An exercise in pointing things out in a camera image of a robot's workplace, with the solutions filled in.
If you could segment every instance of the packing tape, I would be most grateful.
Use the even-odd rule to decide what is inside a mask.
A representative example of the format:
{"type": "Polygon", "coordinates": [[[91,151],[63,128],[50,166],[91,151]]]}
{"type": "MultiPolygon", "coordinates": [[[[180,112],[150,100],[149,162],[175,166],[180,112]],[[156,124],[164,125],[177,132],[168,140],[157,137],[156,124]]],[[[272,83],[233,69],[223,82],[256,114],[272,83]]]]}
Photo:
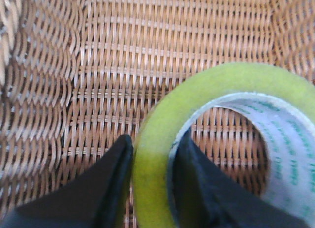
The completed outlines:
{"type": "Polygon", "coordinates": [[[260,131],[270,168],[262,199],[315,227],[315,88],[285,69],[258,63],[227,63],[199,73],[148,114],[134,144],[140,227],[176,227],[167,182],[172,162],[183,134],[212,107],[239,112],[260,131]]]}

